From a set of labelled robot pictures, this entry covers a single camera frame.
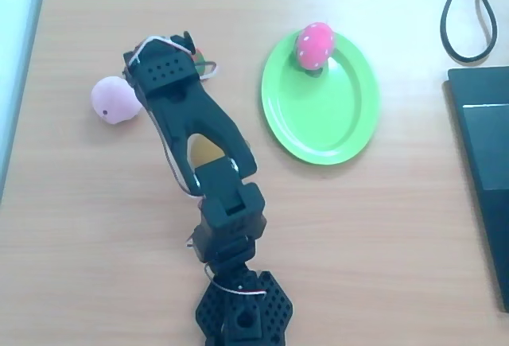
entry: pink plush ball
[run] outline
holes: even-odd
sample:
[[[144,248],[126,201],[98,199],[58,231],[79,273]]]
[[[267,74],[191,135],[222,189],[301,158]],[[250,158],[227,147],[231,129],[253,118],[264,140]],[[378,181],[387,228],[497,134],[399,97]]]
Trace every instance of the pink plush ball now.
[[[134,89],[117,76],[100,80],[92,89],[91,102],[97,115],[111,125],[132,119],[142,109]]]
[[[335,48],[334,31],[324,22],[314,22],[299,34],[297,61],[306,70],[323,68]]]

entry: wooden surface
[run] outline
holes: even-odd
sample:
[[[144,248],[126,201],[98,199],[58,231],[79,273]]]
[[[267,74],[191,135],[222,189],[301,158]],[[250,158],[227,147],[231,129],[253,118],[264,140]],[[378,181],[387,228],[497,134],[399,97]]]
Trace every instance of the wooden surface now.
[[[509,0],[491,0],[509,62]],[[89,93],[150,34],[191,31],[220,64],[207,82],[238,123],[269,220],[253,269],[293,300],[289,346],[509,344],[444,97],[445,0],[44,0],[0,217],[2,346],[201,345],[207,279],[184,243],[199,216],[142,114],[105,126]],[[373,64],[379,126],[355,160],[305,165],[258,108],[266,56],[288,32],[331,24]],[[474,0],[449,34],[485,46]]]

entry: black cable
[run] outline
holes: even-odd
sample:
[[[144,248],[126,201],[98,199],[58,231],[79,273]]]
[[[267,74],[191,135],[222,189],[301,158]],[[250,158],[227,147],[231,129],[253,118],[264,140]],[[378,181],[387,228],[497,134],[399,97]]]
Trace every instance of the black cable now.
[[[449,7],[451,6],[451,3],[453,0],[447,0],[445,2],[444,11],[442,12],[442,17],[440,20],[440,37],[442,39],[442,44],[444,45],[445,51],[455,60],[464,62],[464,63],[472,63],[476,62],[478,60],[484,59],[495,47],[496,39],[499,34],[499,30],[496,24],[495,14],[493,13],[492,6],[490,6],[490,3],[488,0],[481,0],[484,4],[484,8],[486,8],[486,11],[488,12],[488,16],[490,18],[490,24],[492,25],[492,39],[488,45],[488,47],[477,56],[474,57],[465,57],[460,54],[458,54],[453,47],[451,46],[451,43],[449,42],[449,38],[447,36],[447,14],[449,13]]]

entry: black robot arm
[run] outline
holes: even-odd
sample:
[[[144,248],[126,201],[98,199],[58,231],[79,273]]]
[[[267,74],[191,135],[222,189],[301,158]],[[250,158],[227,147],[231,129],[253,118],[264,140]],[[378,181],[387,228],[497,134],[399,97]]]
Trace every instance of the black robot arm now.
[[[124,76],[168,144],[189,192],[202,196],[201,221],[192,233],[198,259],[215,277],[196,310],[207,346],[284,346],[293,306],[271,273],[257,275],[246,262],[266,226],[257,170],[238,127],[206,93],[189,53],[188,33],[142,43],[124,54]],[[192,169],[188,139],[202,134],[225,156]]]

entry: black laptop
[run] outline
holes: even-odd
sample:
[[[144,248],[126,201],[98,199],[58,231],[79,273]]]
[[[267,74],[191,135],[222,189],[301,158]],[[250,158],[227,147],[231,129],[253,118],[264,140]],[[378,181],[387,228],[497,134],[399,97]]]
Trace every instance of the black laptop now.
[[[451,99],[509,312],[509,67],[449,70]]]

